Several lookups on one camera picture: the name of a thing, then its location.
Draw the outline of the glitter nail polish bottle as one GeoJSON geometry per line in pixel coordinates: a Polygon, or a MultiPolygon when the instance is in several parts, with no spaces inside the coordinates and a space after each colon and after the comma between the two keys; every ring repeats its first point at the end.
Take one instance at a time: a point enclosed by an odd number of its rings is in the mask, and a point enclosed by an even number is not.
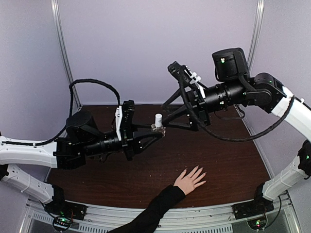
{"type": "Polygon", "coordinates": [[[162,124],[162,114],[155,114],[155,122],[151,125],[151,131],[155,133],[161,133],[162,136],[165,136],[166,129],[162,124]]]}

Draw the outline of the black sleeved forearm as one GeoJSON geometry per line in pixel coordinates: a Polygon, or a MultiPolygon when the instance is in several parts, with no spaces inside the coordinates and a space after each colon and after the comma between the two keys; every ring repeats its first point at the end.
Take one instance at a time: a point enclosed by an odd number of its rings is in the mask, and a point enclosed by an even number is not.
{"type": "Polygon", "coordinates": [[[110,233],[153,233],[160,220],[171,208],[185,198],[185,194],[178,188],[168,185],[152,201],[148,207],[131,222],[115,228],[110,233]]]}

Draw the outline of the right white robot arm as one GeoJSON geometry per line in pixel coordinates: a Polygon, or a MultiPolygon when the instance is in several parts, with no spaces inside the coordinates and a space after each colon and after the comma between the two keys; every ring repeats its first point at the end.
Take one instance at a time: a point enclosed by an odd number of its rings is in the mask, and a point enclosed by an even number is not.
{"type": "Polygon", "coordinates": [[[271,180],[261,184],[255,198],[249,203],[253,214],[260,214],[268,202],[311,175],[311,109],[297,98],[279,80],[268,73],[251,77],[241,48],[220,50],[212,54],[215,77],[218,83],[205,87],[200,77],[187,66],[174,62],[168,66],[169,73],[178,81],[179,89],[164,103],[168,107],[181,97],[183,106],[169,114],[162,124],[182,128],[175,119],[188,115],[189,129],[206,129],[210,124],[209,114],[226,110],[232,105],[257,106],[287,122],[306,140],[294,160],[271,180]]]}

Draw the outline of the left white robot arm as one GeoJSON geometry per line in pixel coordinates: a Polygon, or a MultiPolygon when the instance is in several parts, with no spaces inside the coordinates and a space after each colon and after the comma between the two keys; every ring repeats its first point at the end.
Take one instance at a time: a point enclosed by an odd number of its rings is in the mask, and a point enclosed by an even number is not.
{"type": "Polygon", "coordinates": [[[39,165],[56,169],[76,169],[86,164],[86,158],[99,157],[106,160],[109,155],[123,151],[127,160],[142,153],[152,143],[161,139],[165,130],[162,114],[155,115],[155,122],[140,132],[133,124],[135,104],[125,101],[115,111],[115,129],[101,132],[89,111],[79,111],[67,118],[66,137],[50,141],[14,141],[0,138],[0,179],[10,183],[22,193],[27,193],[45,205],[50,205],[60,216],[70,211],[62,188],[42,183],[30,174],[19,170],[18,164],[39,165]]]}

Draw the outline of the person's bare hand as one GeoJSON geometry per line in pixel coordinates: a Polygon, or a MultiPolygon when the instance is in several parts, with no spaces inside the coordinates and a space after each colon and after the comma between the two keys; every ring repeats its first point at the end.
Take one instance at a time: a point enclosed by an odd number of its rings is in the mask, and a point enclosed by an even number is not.
{"type": "Polygon", "coordinates": [[[203,170],[203,167],[196,166],[187,173],[187,169],[184,169],[174,181],[173,186],[178,187],[185,195],[190,194],[196,188],[206,183],[206,180],[204,180],[206,172],[203,170]]]}

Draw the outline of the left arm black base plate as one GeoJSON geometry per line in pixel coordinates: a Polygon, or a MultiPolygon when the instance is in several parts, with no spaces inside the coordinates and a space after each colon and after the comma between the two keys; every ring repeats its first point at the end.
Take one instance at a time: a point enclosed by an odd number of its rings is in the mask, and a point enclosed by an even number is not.
{"type": "Polygon", "coordinates": [[[46,212],[55,216],[64,216],[70,219],[84,220],[87,206],[66,201],[62,204],[45,204],[44,209],[46,212]]]}

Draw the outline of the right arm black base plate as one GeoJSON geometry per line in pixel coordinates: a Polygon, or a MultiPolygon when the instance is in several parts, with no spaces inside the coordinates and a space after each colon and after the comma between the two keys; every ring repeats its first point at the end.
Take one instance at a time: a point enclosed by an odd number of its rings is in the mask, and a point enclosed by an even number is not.
{"type": "Polygon", "coordinates": [[[248,218],[257,215],[263,215],[274,210],[274,205],[271,201],[247,201],[232,206],[235,219],[248,218]]]}

